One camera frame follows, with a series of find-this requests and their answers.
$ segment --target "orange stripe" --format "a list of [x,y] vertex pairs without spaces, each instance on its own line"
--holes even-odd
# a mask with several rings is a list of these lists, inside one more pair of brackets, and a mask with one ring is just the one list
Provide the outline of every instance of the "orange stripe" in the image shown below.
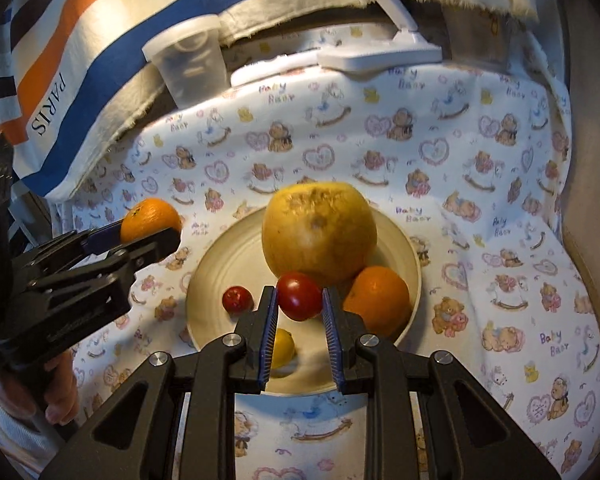
[[45,49],[18,85],[22,115],[30,118],[56,75],[66,42],[82,14],[96,0],[66,0],[58,26]]
[[4,133],[4,138],[7,139],[12,146],[29,140],[22,117],[0,124],[0,132]]

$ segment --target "tablecloth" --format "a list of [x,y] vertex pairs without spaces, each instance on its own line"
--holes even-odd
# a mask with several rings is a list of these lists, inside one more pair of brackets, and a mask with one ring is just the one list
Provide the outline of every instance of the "tablecloth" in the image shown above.
[[[537,41],[521,33],[515,48],[516,76],[450,64],[366,80],[298,70],[115,145],[65,205],[63,229],[159,196],[184,230],[173,256],[138,272],[130,313],[74,349],[81,420],[151,352],[193,351],[187,284],[222,232],[283,186],[345,180],[418,248],[422,302],[403,349],[453,352],[563,478],[577,478],[600,450],[600,331],[555,235],[570,103]],[[362,478],[364,404],[336,392],[237,396],[237,477]],[[419,416],[416,431],[426,471]]]

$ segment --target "orange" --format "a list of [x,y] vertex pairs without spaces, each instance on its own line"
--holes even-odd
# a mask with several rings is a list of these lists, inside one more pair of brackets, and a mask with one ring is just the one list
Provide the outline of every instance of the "orange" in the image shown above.
[[126,244],[167,227],[182,231],[176,208],[160,198],[146,198],[126,214],[120,226],[120,241]]
[[369,332],[385,337],[398,335],[413,311],[409,287],[387,267],[363,269],[344,299],[343,308],[359,314]]

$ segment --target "striped towel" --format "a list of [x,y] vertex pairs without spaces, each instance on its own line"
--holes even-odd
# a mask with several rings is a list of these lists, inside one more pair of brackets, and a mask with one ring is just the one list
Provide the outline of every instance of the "striped towel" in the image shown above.
[[[163,82],[142,46],[201,14],[219,14],[231,44],[296,16],[370,0],[13,0],[0,20],[0,131],[29,189],[69,199]],[[534,0],[439,0],[517,16]]]

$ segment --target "small red fruit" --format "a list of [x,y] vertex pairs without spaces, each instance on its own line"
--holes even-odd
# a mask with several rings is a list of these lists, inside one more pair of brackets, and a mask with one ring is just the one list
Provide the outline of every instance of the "small red fruit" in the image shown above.
[[253,297],[243,286],[230,286],[222,295],[222,306],[231,315],[241,314],[253,308]]
[[305,321],[320,314],[322,290],[314,280],[302,272],[288,272],[280,276],[278,305],[286,316],[294,321]]

